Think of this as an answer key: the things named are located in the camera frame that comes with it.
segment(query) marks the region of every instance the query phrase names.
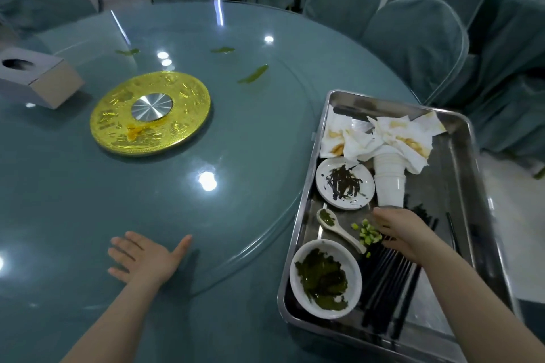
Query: white floor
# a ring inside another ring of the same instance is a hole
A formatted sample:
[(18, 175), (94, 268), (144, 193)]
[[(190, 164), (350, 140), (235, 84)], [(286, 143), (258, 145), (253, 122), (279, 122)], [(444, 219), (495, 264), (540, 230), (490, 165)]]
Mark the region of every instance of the white floor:
[[(119, 9), (150, 0), (104, 0), (105, 9)], [(14, 36), (0, 26), (0, 50)], [(498, 232), (505, 246), (514, 294), (545, 303), (545, 180), (535, 180), (511, 160), (481, 155), (487, 191), (494, 205)]]

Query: tray rim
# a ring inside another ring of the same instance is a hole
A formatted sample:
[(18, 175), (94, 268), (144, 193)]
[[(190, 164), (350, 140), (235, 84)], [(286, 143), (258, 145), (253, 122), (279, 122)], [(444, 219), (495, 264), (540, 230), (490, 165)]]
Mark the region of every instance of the tray rim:
[[(307, 175), (305, 177), (305, 185), (303, 187), (303, 192), (301, 194), (301, 200), (299, 202), (299, 208), (297, 209), (297, 215), (295, 217), (293, 232), (292, 232), (292, 236), (291, 236), (291, 239), (290, 239), (290, 246), (288, 248), (288, 252), (287, 252), (287, 255), (286, 255), (286, 262), (284, 264), (284, 268), (283, 268), (283, 271), (282, 271), (282, 277), (281, 277), (281, 280), (280, 280), (280, 285), (278, 287), (278, 294), (277, 294), (277, 297), (276, 297), (278, 310), (279, 310), (280, 315), (282, 316), (283, 320), (286, 323), (292, 324), (292, 325), (297, 326), (299, 328), (302, 328), (302, 329), (308, 330), (310, 332), (314, 332), (316, 334), (323, 335), (323, 336), (326, 336), (326, 337), (329, 337), (329, 338), (332, 338), (332, 339), (335, 339), (335, 340), (338, 340), (338, 341), (341, 341), (341, 342), (344, 342), (344, 343), (348, 343), (348, 344), (358, 346), (358, 347), (372, 348), (372, 349), (380, 351), (381, 353), (387, 353), (387, 354), (389, 354), (391, 356), (395, 356), (397, 358), (406, 359), (406, 361), (417, 361), (417, 360), (414, 360), (413, 358), (411, 358), (409, 356), (406, 356), (404, 354), (400, 354), (400, 353), (398, 353), (398, 352), (396, 352), (396, 351), (394, 351), (392, 349), (381, 347), (379, 345), (369, 343), (369, 342), (367, 342), (367, 341), (365, 341), (363, 339), (357, 339), (357, 338), (351, 337), (351, 336), (349, 336), (347, 334), (336, 332), (334, 330), (327, 329), (327, 328), (324, 328), (324, 327), (321, 327), (321, 326), (317, 326), (317, 325), (309, 323), (307, 321), (295, 318), (287, 310), (286, 305), (284, 303), (284, 297), (286, 295), (288, 279), (290, 277), (290, 273), (289, 273), (290, 263), (291, 263), (291, 260), (293, 258), (293, 255), (295, 254), (295, 250), (297, 248), (298, 236), (299, 236), (299, 233), (301, 231), (301, 227), (303, 225), (303, 216), (304, 216), (304, 213), (305, 213), (306, 203), (308, 201), (308, 197), (309, 197), (309, 194), (310, 194), (310, 189), (311, 189), (313, 181), (314, 181), (314, 175), (316, 173), (318, 155), (319, 155), (319, 151), (320, 151), (321, 138), (322, 138), (323, 132), (325, 130), (325, 122), (326, 122), (326, 118), (327, 118), (327, 114), (328, 114), (328, 106), (330, 104), (331, 96), (334, 93), (347, 93), (347, 94), (350, 94), (350, 95), (353, 95), (353, 96), (373, 99), (373, 100), (378, 101), (378, 102), (391, 103), (391, 104), (403, 104), (405, 106), (411, 106), (411, 107), (415, 107), (415, 108), (418, 108), (418, 109), (421, 109), (421, 110), (429, 110), (429, 111), (435, 111), (435, 112), (439, 112), (439, 113), (446, 113), (446, 114), (458, 117), (459, 119), (463, 120), (467, 124), (468, 130), (469, 130), (469, 136), (470, 136), (470, 140), (471, 140), (471, 148), (472, 148), (471, 152), (473, 154), (473, 158), (472, 158), (473, 167), (472, 167), (472, 169), (474, 170), (475, 174), (477, 174), (476, 176), (478, 177), (476, 179), (476, 182), (477, 182), (477, 190), (476, 191), (477, 191), (478, 195), (480, 196), (481, 202), (487, 207), (486, 215), (487, 215), (488, 221), (492, 225), (494, 241), (496, 243), (496, 250), (498, 252), (499, 260), (500, 260), (500, 263), (501, 263), (502, 275), (503, 275), (504, 280), (506, 282), (506, 289), (508, 291), (508, 296), (509, 296), (510, 301), (511, 301), (512, 312), (515, 314), (515, 316), (519, 320), (524, 321), (524, 319), (522, 318), (521, 309), (520, 309), (520, 306), (519, 306), (519, 303), (518, 303), (518, 299), (516, 299), (514, 297), (514, 295), (513, 295), (512, 283), (511, 283), (511, 280), (510, 280), (510, 278), (509, 278), (509, 276), (508, 276), (508, 274), (506, 272), (506, 270), (507, 270), (506, 262), (505, 262), (506, 257), (505, 257), (505, 253), (504, 253), (505, 248), (504, 248), (504, 245), (503, 245), (503, 243), (501, 241), (501, 238), (499, 236), (498, 228), (497, 228), (496, 223), (495, 223), (494, 215), (491, 212), (491, 208), (490, 208), (490, 204), (489, 204), (489, 200), (488, 200), (488, 195), (486, 193), (485, 184), (483, 182), (481, 170), (479, 168), (479, 162), (477, 160), (477, 156), (479, 155), (479, 148), (478, 148), (478, 145), (477, 145), (477, 141), (475, 139), (475, 132), (474, 132), (474, 129), (473, 129), (473, 125), (472, 125), (471, 121), (469, 120), (469, 118), (467, 118), (467, 116), (462, 115), (459, 112), (449, 111), (449, 110), (446, 110), (446, 109), (434, 108), (434, 107), (424, 106), (424, 105), (421, 105), (421, 104), (409, 104), (409, 103), (404, 103), (404, 102), (397, 102), (397, 101), (392, 101), (392, 100), (380, 99), (380, 98), (375, 98), (375, 97), (372, 97), (372, 96), (369, 96), (369, 95), (364, 95), (364, 94), (361, 94), (361, 93), (355, 93), (355, 92), (344, 91), (344, 90), (329, 91), (327, 93), (327, 95), (326, 95), (326, 98), (325, 98), (325, 104), (322, 107), (322, 116), (320, 117), (320, 122), (318, 123), (318, 128), (317, 128), (317, 131), (316, 131), (315, 141), (314, 141), (314, 145), (312, 147), (312, 153), (311, 153), (311, 156), (310, 156), (309, 167), (308, 167), (308, 170), (307, 170)], [(387, 339), (382, 339), (381, 341), (386, 342), (386, 343), (392, 343), (391, 341), (389, 341)]]

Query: left hand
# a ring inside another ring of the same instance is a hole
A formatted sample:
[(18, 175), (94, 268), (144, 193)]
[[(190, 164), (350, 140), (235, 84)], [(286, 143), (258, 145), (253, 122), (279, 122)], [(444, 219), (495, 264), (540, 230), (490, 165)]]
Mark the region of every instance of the left hand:
[(108, 255), (129, 272), (115, 267), (110, 267), (108, 272), (127, 284), (139, 281), (160, 286), (172, 277), (189, 249), (191, 240), (192, 236), (185, 236), (174, 251), (169, 252), (149, 238), (127, 231), (125, 238), (112, 238), (115, 248), (109, 248)]

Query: white ceramic spoon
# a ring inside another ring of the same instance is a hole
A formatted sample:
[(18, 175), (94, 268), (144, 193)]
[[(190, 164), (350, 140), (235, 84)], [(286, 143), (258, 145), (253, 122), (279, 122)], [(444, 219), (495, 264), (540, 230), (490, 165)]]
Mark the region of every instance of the white ceramic spoon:
[[(320, 213), (322, 211), (326, 211), (331, 219), (333, 220), (333, 225), (329, 225), (328, 223), (326, 223), (321, 217), (320, 217)], [(337, 216), (335, 215), (335, 213), (333, 211), (331, 211), (330, 209), (327, 209), (327, 208), (320, 208), (317, 212), (316, 212), (316, 218), (318, 218), (318, 222), (322, 225), (322, 227), (324, 229), (327, 229), (329, 231), (333, 231), (334, 233), (337, 233), (338, 235), (340, 235), (342, 238), (344, 238), (346, 241), (348, 241), (349, 243), (351, 243), (354, 248), (356, 250), (358, 250), (358, 252), (362, 253), (362, 254), (365, 254), (367, 252), (367, 249), (365, 248), (365, 246), (363, 244), (360, 244), (360, 242), (358, 240), (356, 240), (354, 237), (352, 237), (350, 234), (348, 234), (342, 227), (341, 225), (339, 224), (339, 221), (337, 220)]]

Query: hand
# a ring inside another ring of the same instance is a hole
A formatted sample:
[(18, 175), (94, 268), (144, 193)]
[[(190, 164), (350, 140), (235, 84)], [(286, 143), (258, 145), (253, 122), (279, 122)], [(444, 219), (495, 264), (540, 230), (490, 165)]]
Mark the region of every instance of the hand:
[(185, 236), (174, 251), (168, 252), (165, 247), (149, 238), (127, 231), (125, 238), (112, 238), (115, 248), (109, 248), (108, 255), (129, 272), (115, 267), (110, 267), (108, 272), (127, 284), (139, 281), (159, 287), (174, 274), (191, 245), (191, 240), (192, 236)]
[(408, 209), (374, 208), (373, 215), (378, 230), (394, 239), (383, 241), (383, 245), (399, 251), (406, 259), (421, 264), (419, 248), (441, 243), (441, 239), (422, 219)]

